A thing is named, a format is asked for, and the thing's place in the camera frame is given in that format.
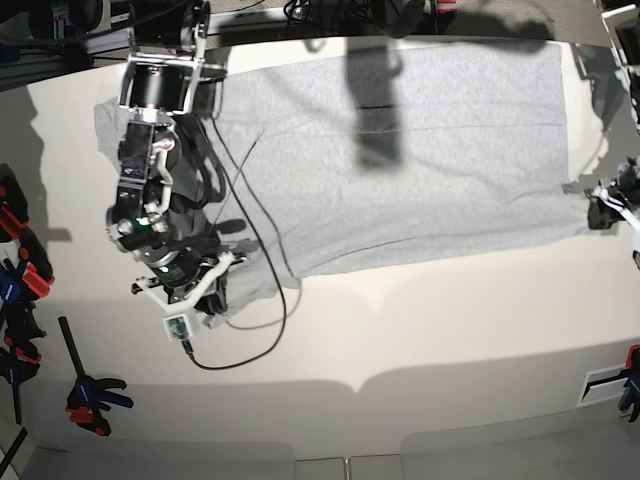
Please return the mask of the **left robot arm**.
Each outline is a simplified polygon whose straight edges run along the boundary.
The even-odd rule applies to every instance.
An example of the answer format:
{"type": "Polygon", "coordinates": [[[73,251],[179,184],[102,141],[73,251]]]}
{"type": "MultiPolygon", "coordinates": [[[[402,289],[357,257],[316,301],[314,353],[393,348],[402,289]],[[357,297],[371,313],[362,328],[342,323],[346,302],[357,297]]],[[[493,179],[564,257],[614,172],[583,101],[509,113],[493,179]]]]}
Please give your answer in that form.
{"type": "MultiPolygon", "coordinates": [[[[597,1],[602,24],[610,38],[614,61],[629,95],[631,117],[639,122],[639,3],[597,1]]],[[[618,222],[639,229],[639,157],[629,157],[617,176],[602,179],[586,192],[589,199],[588,226],[608,230],[618,222]]]]}

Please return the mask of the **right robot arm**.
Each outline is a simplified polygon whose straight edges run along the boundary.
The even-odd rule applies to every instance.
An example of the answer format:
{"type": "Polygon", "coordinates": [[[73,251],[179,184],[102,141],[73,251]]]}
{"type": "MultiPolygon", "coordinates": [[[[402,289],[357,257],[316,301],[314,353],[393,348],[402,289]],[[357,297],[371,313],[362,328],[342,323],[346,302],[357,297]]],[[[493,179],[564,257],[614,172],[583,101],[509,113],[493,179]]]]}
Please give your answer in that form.
{"type": "Polygon", "coordinates": [[[133,287],[162,288],[165,302],[221,315],[227,275],[213,274],[228,250],[220,238],[244,228],[220,225],[204,209],[224,200],[228,183],[194,113],[204,82],[226,71],[205,60],[207,1],[129,1],[129,55],[118,105],[129,113],[117,147],[119,179],[107,212],[110,240],[154,274],[133,287]]]}

